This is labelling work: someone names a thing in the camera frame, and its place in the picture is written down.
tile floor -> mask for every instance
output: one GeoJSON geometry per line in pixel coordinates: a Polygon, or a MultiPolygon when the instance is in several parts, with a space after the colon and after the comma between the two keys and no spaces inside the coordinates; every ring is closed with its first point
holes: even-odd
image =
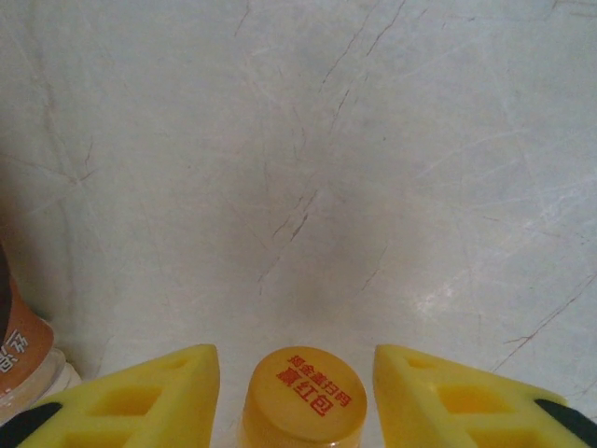
{"type": "MultiPolygon", "coordinates": [[[[0,225],[87,378],[376,343],[597,419],[597,0],[0,0],[0,225]]],[[[373,399],[364,446],[381,446],[373,399]]]]}

brown bottle label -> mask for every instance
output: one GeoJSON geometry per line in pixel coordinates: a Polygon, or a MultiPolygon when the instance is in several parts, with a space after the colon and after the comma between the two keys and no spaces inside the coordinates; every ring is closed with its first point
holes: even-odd
{"type": "Polygon", "coordinates": [[[0,398],[22,384],[54,343],[50,326],[22,300],[0,247],[0,398]]]}

scratch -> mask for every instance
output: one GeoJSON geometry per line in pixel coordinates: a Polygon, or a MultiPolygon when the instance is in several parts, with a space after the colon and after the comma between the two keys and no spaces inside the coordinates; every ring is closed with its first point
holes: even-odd
{"type": "MultiPolygon", "coordinates": [[[[597,181],[597,177],[587,177],[587,178],[585,178],[583,180],[580,180],[578,182],[573,182],[572,184],[561,185],[561,186],[558,186],[558,187],[550,187],[548,189],[542,189],[540,192],[541,193],[550,193],[552,191],[561,191],[563,189],[564,190],[566,190],[566,189],[576,189],[576,188],[579,188],[579,187],[584,187],[587,184],[592,184],[595,181],[597,181]]],[[[567,199],[567,198],[573,197],[574,195],[575,195],[575,193],[573,192],[573,193],[570,193],[570,194],[567,194],[567,195],[563,196],[563,198],[567,199]]]]}
{"type": "Polygon", "coordinates": [[[500,205],[503,203],[521,203],[522,201],[531,201],[536,199],[536,196],[519,196],[518,198],[502,199],[499,201],[489,201],[487,203],[475,203],[470,206],[472,210],[477,210],[491,205],[500,205]]]}
{"type": "Polygon", "coordinates": [[[566,394],[566,395],[564,395],[563,397],[564,397],[565,399],[568,399],[568,400],[570,400],[570,399],[573,399],[573,398],[575,398],[575,397],[578,397],[580,394],[582,394],[582,390],[581,390],[580,392],[574,392],[574,393],[572,393],[572,394],[566,394]]]}
{"type": "Polygon", "coordinates": [[[487,170],[487,171],[483,171],[481,173],[475,173],[472,175],[469,175],[468,177],[476,182],[480,182],[482,180],[484,180],[485,178],[489,177],[490,175],[495,175],[496,173],[506,170],[512,166],[515,166],[518,163],[518,161],[509,161],[508,163],[502,163],[501,165],[498,165],[494,168],[492,168],[491,170],[487,170]]]}
{"type": "Polygon", "coordinates": [[[419,19],[420,19],[422,16],[424,16],[424,15],[425,15],[425,13],[426,13],[428,10],[429,10],[429,8],[428,8],[428,7],[426,7],[426,8],[423,10],[423,12],[422,12],[421,14],[419,14],[419,16],[417,17],[417,20],[419,20],[419,19]]]}
{"type": "Polygon", "coordinates": [[[268,163],[266,161],[263,162],[263,179],[265,182],[265,192],[270,198],[270,176],[268,175],[268,163]]]}
{"type": "Polygon", "coordinates": [[[259,296],[263,293],[263,281],[265,280],[265,277],[267,277],[275,265],[278,264],[278,261],[280,261],[281,257],[282,255],[278,255],[268,269],[257,279],[257,283],[259,284],[259,296]]]}
{"type": "Polygon", "coordinates": [[[548,236],[550,238],[558,238],[558,239],[562,238],[562,236],[559,233],[552,233],[550,231],[541,231],[539,229],[529,229],[527,226],[517,226],[517,225],[512,224],[510,222],[506,222],[503,219],[498,219],[497,217],[488,217],[488,216],[483,215],[482,218],[483,219],[487,219],[489,221],[500,222],[500,223],[502,223],[502,224],[504,224],[506,226],[509,226],[512,229],[520,229],[522,231],[528,231],[529,233],[537,233],[537,234],[540,234],[540,235],[548,236]]]}
{"type": "Polygon", "coordinates": [[[475,42],[478,39],[479,39],[479,37],[475,36],[475,37],[471,38],[470,40],[466,41],[464,44],[459,45],[457,47],[454,47],[452,49],[449,49],[445,53],[442,53],[442,54],[440,54],[440,55],[438,55],[438,56],[430,59],[426,63],[422,63],[421,65],[419,65],[418,67],[410,70],[409,72],[400,75],[399,77],[397,77],[396,79],[394,79],[394,82],[398,82],[398,81],[401,81],[401,80],[403,80],[403,79],[405,79],[407,77],[411,77],[412,75],[416,75],[417,73],[421,72],[422,70],[424,70],[428,66],[433,65],[434,63],[437,63],[437,62],[441,61],[442,59],[446,58],[447,56],[450,56],[451,54],[455,53],[456,51],[459,51],[461,49],[465,49],[466,47],[468,47],[469,45],[471,45],[473,42],[475,42]]]}
{"type": "Polygon", "coordinates": [[[281,45],[272,45],[271,47],[263,47],[261,49],[256,49],[255,51],[252,51],[251,53],[249,53],[250,56],[258,56],[259,54],[263,54],[263,53],[267,53],[269,51],[273,51],[275,49],[280,49],[282,46],[281,45]]]}
{"type": "MultiPolygon", "coordinates": [[[[73,188],[70,188],[69,190],[63,192],[62,194],[54,196],[54,197],[48,199],[47,201],[41,203],[40,205],[38,205],[36,208],[34,208],[32,210],[28,210],[26,212],[23,212],[23,213],[13,216],[12,219],[16,219],[19,217],[28,217],[28,216],[34,215],[38,212],[42,212],[42,211],[46,210],[47,208],[51,207],[52,205],[54,205],[55,203],[59,203],[62,199],[66,198],[72,190],[73,190],[73,188]]],[[[4,225],[0,226],[0,229],[4,230],[5,226],[4,225]]]]}
{"type": "Polygon", "coordinates": [[[595,378],[595,381],[593,381],[588,387],[585,388],[585,390],[582,391],[582,394],[580,394],[580,397],[578,397],[578,399],[582,399],[585,395],[587,395],[587,393],[593,389],[593,387],[597,385],[597,378],[595,378]]]}
{"type": "Polygon", "coordinates": [[[100,372],[100,369],[102,368],[102,363],[104,362],[105,353],[107,352],[108,345],[110,344],[110,341],[112,341],[114,339],[115,336],[116,336],[116,334],[113,334],[105,342],[105,344],[104,344],[104,350],[102,351],[102,356],[100,357],[100,361],[99,361],[99,363],[97,365],[97,369],[95,370],[95,374],[93,375],[94,378],[97,378],[97,375],[100,372]]]}
{"type": "Polygon", "coordinates": [[[492,16],[461,16],[461,15],[454,15],[448,14],[443,16],[444,19],[454,19],[456,21],[488,21],[493,23],[535,23],[538,21],[544,21],[548,17],[543,17],[540,19],[511,19],[511,18],[501,18],[501,17],[492,17],[492,16]]]}
{"type": "Polygon", "coordinates": [[[351,41],[348,43],[348,45],[346,46],[346,49],[344,49],[344,52],[340,55],[340,57],[332,64],[332,67],[329,69],[329,71],[326,74],[326,77],[324,78],[322,84],[322,87],[319,89],[319,91],[321,91],[321,89],[323,88],[324,84],[326,84],[327,79],[329,78],[329,76],[331,75],[331,73],[334,71],[334,69],[336,68],[336,66],[340,63],[340,60],[346,56],[346,54],[348,53],[348,51],[351,49],[352,44],[355,42],[355,40],[359,37],[359,35],[363,32],[363,29],[365,28],[365,25],[367,24],[367,21],[369,19],[369,16],[371,15],[371,13],[373,12],[373,10],[375,10],[375,8],[378,6],[379,3],[381,3],[382,0],[378,0],[378,2],[369,10],[369,12],[367,13],[367,16],[365,16],[365,19],[363,20],[363,23],[361,24],[361,27],[359,28],[359,30],[354,33],[353,38],[351,39],[351,41]]]}
{"type": "Polygon", "coordinates": [[[84,175],[83,177],[79,178],[79,179],[75,179],[75,182],[77,183],[81,183],[84,180],[86,180],[87,178],[89,178],[93,173],[95,173],[98,169],[95,168],[94,170],[89,171],[86,175],[84,175]]]}
{"type": "Polygon", "coordinates": [[[481,315],[481,313],[477,313],[477,344],[479,345],[479,347],[482,346],[482,341],[481,341],[481,334],[482,334],[482,328],[483,328],[483,316],[481,315]]]}
{"type": "MultiPolygon", "coordinates": [[[[139,206],[141,207],[141,212],[143,213],[143,216],[145,218],[144,222],[146,225],[147,233],[149,234],[149,243],[152,245],[152,247],[156,253],[156,262],[158,263],[158,270],[160,272],[161,277],[166,279],[166,278],[168,278],[168,276],[164,272],[164,266],[163,266],[163,263],[161,262],[160,249],[158,248],[158,243],[156,243],[157,239],[156,239],[155,233],[153,232],[151,225],[149,223],[149,215],[147,214],[146,203],[143,199],[139,200],[139,206]]],[[[168,305],[171,305],[170,295],[166,295],[166,301],[168,302],[168,305]]],[[[172,309],[172,306],[169,306],[168,311],[171,312],[171,309],[172,309]]]]}
{"type": "Polygon", "coordinates": [[[468,283],[468,297],[472,301],[473,300],[473,265],[470,260],[470,255],[468,253],[468,248],[466,247],[466,238],[465,233],[462,230],[460,225],[460,219],[456,216],[456,213],[453,209],[451,209],[452,219],[454,219],[454,224],[456,225],[456,230],[458,231],[458,235],[460,236],[460,243],[463,251],[463,256],[465,257],[466,261],[466,275],[467,275],[467,283],[468,283]]]}
{"type": "MultiPolygon", "coordinates": [[[[36,70],[35,70],[35,64],[31,61],[31,59],[29,58],[29,56],[27,56],[27,53],[25,52],[25,49],[23,48],[23,45],[21,45],[21,42],[19,40],[17,40],[17,38],[13,35],[11,27],[8,26],[8,24],[10,23],[10,21],[8,20],[8,17],[6,15],[6,13],[4,12],[4,9],[0,9],[0,20],[3,21],[5,23],[5,27],[8,33],[8,36],[10,37],[10,40],[12,40],[13,44],[15,45],[15,47],[17,48],[17,50],[19,51],[19,53],[21,54],[21,57],[25,60],[25,63],[29,69],[29,71],[31,72],[31,75],[33,77],[33,79],[37,80],[39,78],[39,76],[43,75],[43,74],[37,74],[36,70]]],[[[33,36],[31,32],[27,33],[29,35],[29,37],[32,40],[36,40],[33,36]]]]}
{"type": "Polygon", "coordinates": [[[560,313],[562,311],[564,311],[566,308],[568,308],[570,305],[572,305],[580,296],[582,296],[583,293],[585,292],[585,290],[595,281],[595,279],[597,279],[597,273],[594,273],[591,277],[589,277],[589,281],[585,284],[584,287],[582,287],[580,289],[580,291],[572,299],[570,299],[564,305],[560,306],[553,313],[551,313],[551,315],[549,315],[548,318],[546,318],[543,321],[543,323],[535,331],[533,331],[529,336],[524,336],[522,338],[519,338],[518,340],[512,341],[512,342],[521,341],[521,343],[514,350],[512,350],[512,352],[505,359],[503,359],[496,367],[494,367],[492,369],[492,371],[493,372],[497,371],[500,367],[502,367],[504,364],[506,364],[511,357],[516,355],[516,353],[519,350],[521,350],[524,347],[524,345],[526,345],[527,343],[532,341],[533,338],[539,333],[539,331],[541,331],[543,328],[545,328],[553,319],[555,319],[558,315],[560,315],[560,313]]]}
{"type": "Polygon", "coordinates": [[[300,147],[300,152],[303,152],[305,147],[307,146],[307,136],[305,134],[305,128],[300,127],[300,131],[302,132],[302,147],[300,147]]]}
{"type": "Polygon", "coordinates": [[[458,205],[463,206],[463,196],[465,191],[465,153],[461,152],[458,163],[458,205]]]}
{"type": "Polygon", "coordinates": [[[235,427],[236,422],[237,422],[237,419],[232,420],[232,423],[230,423],[230,426],[226,429],[226,431],[230,431],[233,427],[235,427]]]}
{"type": "Polygon", "coordinates": [[[569,133],[568,135],[561,138],[560,140],[553,142],[549,145],[546,145],[545,147],[541,147],[541,150],[545,151],[548,149],[553,149],[555,147],[563,146],[564,144],[570,142],[571,140],[575,140],[577,138],[583,137],[586,133],[592,132],[595,128],[597,128],[597,124],[591,124],[591,126],[587,126],[586,128],[583,128],[580,131],[569,133]]]}
{"type": "Polygon", "coordinates": [[[522,336],[521,338],[510,339],[509,341],[504,341],[503,344],[506,345],[507,343],[519,343],[520,341],[524,341],[524,340],[526,340],[526,337],[522,336]]]}
{"type": "Polygon", "coordinates": [[[375,276],[377,275],[377,273],[380,271],[380,266],[382,264],[382,259],[383,256],[385,255],[385,251],[388,250],[388,246],[386,245],[385,248],[382,251],[382,254],[380,255],[380,257],[377,260],[377,266],[375,267],[375,271],[373,271],[373,273],[369,276],[369,278],[365,281],[365,284],[363,285],[363,287],[361,287],[361,290],[359,292],[363,292],[371,283],[371,281],[373,281],[373,278],[375,278],[375,276]]]}
{"type": "Polygon", "coordinates": [[[388,31],[390,28],[392,28],[392,26],[394,26],[394,23],[396,23],[396,21],[398,20],[398,16],[400,15],[400,11],[402,11],[402,7],[407,3],[407,0],[402,0],[402,3],[400,4],[400,6],[398,7],[398,11],[396,13],[396,15],[394,16],[394,18],[392,19],[392,21],[385,27],[382,29],[382,32],[379,33],[377,35],[377,37],[375,38],[375,40],[373,41],[373,45],[371,45],[371,48],[369,49],[369,51],[367,52],[367,54],[365,55],[365,57],[367,58],[367,56],[369,54],[371,54],[371,52],[373,51],[373,49],[375,49],[375,46],[377,45],[377,43],[380,41],[380,39],[382,38],[382,36],[385,34],[386,31],[388,31]]]}
{"type": "Polygon", "coordinates": [[[297,153],[297,143],[295,142],[295,128],[291,127],[290,132],[292,133],[292,152],[295,156],[295,161],[299,161],[299,154],[297,153]]]}
{"type": "Polygon", "coordinates": [[[65,175],[64,173],[61,173],[60,171],[56,171],[56,170],[52,170],[44,165],[40,165],[38,163],[33,163],[32,161],[23,161],[17,157],[14,156],[10,156],[8,154],[0,154],[0,159],[8,159],[9,161],[14,161],[16,163],[19,163],[21,165],[24,166],[29,166],[31,168],[35,168],[37,170],[40,171],[45,171],[47,173],[50,173],[52,175],[59,175],[60,177],[69,177],[68,175],[65,175]]]}
{"type": "Polygon", "coordinates": [[[329,128],[330,132],[334,129],[334,125],[336,124],[336,120],[338,120],[338,115],[340,114],[340,110],[342,109],[342,106],[344,105],[346,98],[348,98],[348,94],[350,93],[350,91],[351,91],[351,88],[349,87],[346,90],[346,92],[344,93],[344,97],[342,98],[342,101],[340,101],[340,104],[338,105],[338,109],[336,109],[336,113],[334,114],[334,119],[332,120],[332,125],[329,128]]]}
{"type": "Polygon", "coordinates": [[[278,232],[279,232],[281,229],[283,229],[283,228],[286,226],[286,224],[288,224],[288,221],[289,221],[289,220],[290,220],[290,216],[288,216],[288,217],[286,218],[286,221],[284,221],[284,224],[282,224],[282,225],[281,225],[281,226],[280,226],[278,229],[276,229],[276,231],[275,231],[275,232],[273,233],[273,235],[271,236],[271,239],[272,239],[272,240],[273,240],[273,239],[276,237],[276,235],[278,234],[278,232]]]}
{"type": "Polygon", "coordinates": [[[232,211],[234,212],[234,214],[238,217],[238,219],[240,219],[244,226],[251,232],[251,234],[253,236],[255,236],[255,238],[259,241],[259,243],[263,246],[264,249],[268,250],[268,248],[265,246],[265,244],[261,241],[261,238],[259,238],[256,234],[256,232],[253,230],[253,228],[249,225],[249,223],[247,222],[246,219],[244,219],[243,215],[241,215],[241,213],[236,209],[236,207],[228,200],[228,198],[224,198],[224,201],[226,201],[226,203],[229,205],[229,207],[232,209],[232,211]]]}
{"type": "Polygon", "coordinates": [[[294,212],[294,211],[295,211],[297,208],[299,208],[299,205],[300,205],[300,203],[302,202],[302,200],[303,200],[303,198],[304,198],[304,197],[305,197],[305,196],[304,196],[303,194],[301,194],[301,195],[300,195],[300,197],[299,197],[299,198],[298,198],[298,200],[297,200],[297,205],[295,205],[295,206],[292,208],[292,211],[293,211],[293,212],[294,212]]]}
{"type": "Polygon", "coordinates": [[[302,229],[302,226],[304,226],[305,222],[307,222],[308,217],[309,217],[309,214],[305,213],[305,216],[302,218],[300,225],[297,227],[297,229],[295,231],[292,232],[292,237],[290,238],[290,242],[292,242],[292,240],[294,240],[295,237],[299,234],[300,230],[302,229]]]}
{"type": "MultiPolygon", "coordinates": [[[[484,48],[484,46],[480,47],[480,56],[481,56],[481,60],[483,61],[483,65],[485,66],[485,69],[488,71],[488,73],[490,74],[490,76],[493,79],[493,86],[497,93],[497,99],[499,100],[499,102],[502,106],[502,112],[506,118],[506,122],[507,122],[510,130],[514,130],[515,129],[514,128],[515,120],[512,118],[513,117],[512,111],[510,110],[510,107],[508,106],[507,96],[503,90],[503,82],[502,82],[503,80],[498,77],[498,75],[495,71],[495,68],[490,63],[489,55],[487,53],[487,50],[484,48]]],[[[536,202],[539,205],[539,207],[542,210],[540,217],[545,224],[548,224],[548,221],[546,220],[545,215],[544,215],[546,206],[544,205],[543,195],[539,192],[539,187],[537,186],[537,180],[535,178],[535,174],[531,170],[531,166],[530,166],[526,151],[523,148],[521,138],[518,134],[515,135],[515,143],[516,143],[515,147],[518,150],[518,153],[520,155],[522,165],[524,167],[526,175],[528,176],[528,178],[531,181],[531,187],[534,192],[534,197],[533,197],[532,201],[536,202]]]]}
{"type": "Polygon", "coordinates": [[[90,148],[87,151],[87,157],[85,158],[85,169],[87,170],[87,172],[89,171],[89,168],[87,166],[87,164],[90,161],[91,158],[91,152],[93,151],[93,135],[91,136],[91,143],[90,143],[90,148]]]}
{"type": "Polygon", "coordinates": [[[476,141],[474,141],[472,143],[468,143],[466,145],[463,145],[463,146],[459,147],[458,149],[455,149],[454,151],[449,152],[448,154],[446,154],[444,157],[440,158],[435,163],[432,163],[430,166],[428,166],[427,168],[425,168],[424,170],[422,170],[420,173],[418,173],[414,178],[418,179],[418,178],[423,177],[424,175],[426,175],[426,174],[430,173],[431,171],[433,171],[436,167],[438,167],[441,163],[443,163],[444,161],[446,161],[450,157],[455,156],[456,154],[459,154],[459,153],[461,153],[463,151],[466,151],[467,149],[471,149],[473,147],[476,147],[477,145],[480,145],[480,144],[486,143],[486,142],[490,142],[490,141],[498,139],[498,138],[505,138],[505,137],[509,137],[509,136],[512,136],[512,135],[517,135],[518,133],[521,133],[522,131],[523,130],[515,130],[515,131],[507,131],[505,133],[495,133],[495,134],[489,135],[487,137],[480,138],[479,140],[476,140],[476,141]]]}
{"type": "Polygon", "coordinates": [[[581,5],[583,7],[597,7],[597,4],[591,2],[564,2],[562,0],[556,0],[555,5],[581,5]]]}
{"type": "Polygon", "coordinates": [[[251,2],[249,0],[246,0],[246,7],[244,10],[244,15],[243,15],[243,18],[241,19],[241,21],[239,22],[239,26],[236,27],[236,31],[234,32],[234,37],[236,37],[236,35],[241,30],[244,20],[246,19],[246,17],[249,15],[250,12],[251,12],[251,2]]]}
{"type": "Polygon", "coordinates": [[[309,201],[307,201],[307,205],[305,205],[305,212],[309,209],[309,205],[311,205],[311,203],[313,202],[313,200],[315,199],[315,196],[317,196],[317,192],[319,191],[319,189],[315,190],[315,193],[312,195],[311,198],[309,198],[309,201]]]}

white marble surface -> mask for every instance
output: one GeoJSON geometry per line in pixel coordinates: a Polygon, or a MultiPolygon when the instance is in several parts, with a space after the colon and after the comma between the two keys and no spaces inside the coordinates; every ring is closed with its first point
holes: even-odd
{"type": "MultiPolygon", "coordinates": [[[[311,344],[597,417],[597,1],[0,0],[0,220],[88,378],[311,344]]],[[[380,446],[371,405],[365,446],[380,446]]]]}

white floor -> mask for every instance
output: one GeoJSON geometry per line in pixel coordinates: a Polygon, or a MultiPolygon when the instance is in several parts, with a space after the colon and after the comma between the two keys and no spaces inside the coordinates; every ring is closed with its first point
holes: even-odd
{"type": "Polygon", "coordinates": [[[290,344],[597,419],[596,74],[596,0],[0,0],[7,252],[87,378],[217,344],[214,446],[290,344]]]}

